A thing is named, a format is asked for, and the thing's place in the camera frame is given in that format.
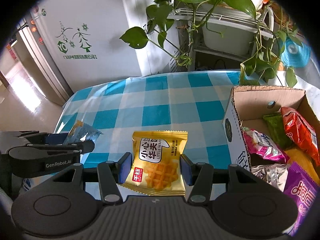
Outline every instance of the red snack bag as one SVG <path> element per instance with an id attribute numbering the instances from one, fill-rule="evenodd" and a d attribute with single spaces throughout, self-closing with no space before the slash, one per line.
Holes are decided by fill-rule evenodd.
<path id="1" fill-rule="evenodd" d="M 291 107 L 281 107 L 284 131 L 301 150 L 304 150 L 320 165 L 315 129 Z"/>

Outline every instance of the blue slinky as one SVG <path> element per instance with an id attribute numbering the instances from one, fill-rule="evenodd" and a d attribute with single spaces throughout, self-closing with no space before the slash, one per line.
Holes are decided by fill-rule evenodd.
<path id="1" fill-rule="evenodd" d="M 290 38 L 287 38 L 284 45 L 284 52 L 280 59 L 287 67 L 305 67 L 310 59 L 311 49 L 307 44 L 302 42 L 302 47 L 295 44 Z"/>

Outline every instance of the ribbed black surface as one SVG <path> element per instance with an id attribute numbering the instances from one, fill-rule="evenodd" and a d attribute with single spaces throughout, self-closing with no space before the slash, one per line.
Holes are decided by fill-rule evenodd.
<path id="1" fill-rule="evenodd" d="M 190 206 L 182 197 L 129 196 L 122 205 L 106 207 L 99 218 L 82 232 L 59 239 L 240 240 L 243 238 L 233 236 L 218 227 L 205 208 Z"/>

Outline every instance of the pink snack bag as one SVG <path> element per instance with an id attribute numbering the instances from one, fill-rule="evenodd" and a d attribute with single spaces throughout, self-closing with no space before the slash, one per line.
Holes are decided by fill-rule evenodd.
<path id="1" fill-rule="evenodd" d="M 296 162 L 292 163 L 288 168 L 288 177 L 283 193 L 297 204 L 298 217 L 289 235 L 293 236 L 297 232 L 316 198 L 318 188 L 318 185 Z"/>
<path id="2" fill-rule="evenodd" d="M 287 163 L 289 157 L 267 135 L 256 130 L 242 127 L 244 140 L 250 154 L 258 154 L 265 160 Z"/>

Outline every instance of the green snack bag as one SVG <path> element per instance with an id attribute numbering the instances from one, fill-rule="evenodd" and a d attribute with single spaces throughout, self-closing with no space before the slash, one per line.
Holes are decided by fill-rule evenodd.
<path id="1" fill-rule="evenodd" d="M 267 122 L 272 140 L 285 150 L 292 145 L 292 140 L 285 134 L 281 113 L 267 114 L 262 116 Z"/>

